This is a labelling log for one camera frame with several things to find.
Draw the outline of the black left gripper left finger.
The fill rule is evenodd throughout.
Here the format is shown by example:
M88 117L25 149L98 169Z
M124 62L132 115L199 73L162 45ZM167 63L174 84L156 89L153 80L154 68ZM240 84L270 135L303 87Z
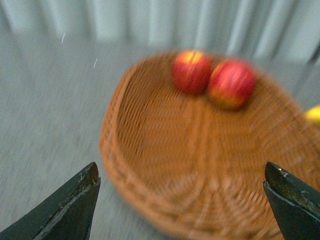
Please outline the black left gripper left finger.
M91 162L0 233L2 240L88 240L101 186Z

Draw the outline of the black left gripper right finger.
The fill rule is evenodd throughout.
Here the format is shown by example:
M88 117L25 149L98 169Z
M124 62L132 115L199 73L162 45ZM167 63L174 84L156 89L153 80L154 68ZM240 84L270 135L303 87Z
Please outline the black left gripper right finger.
M320 192L273 162L264 169L263 189L285 240L320 238Z

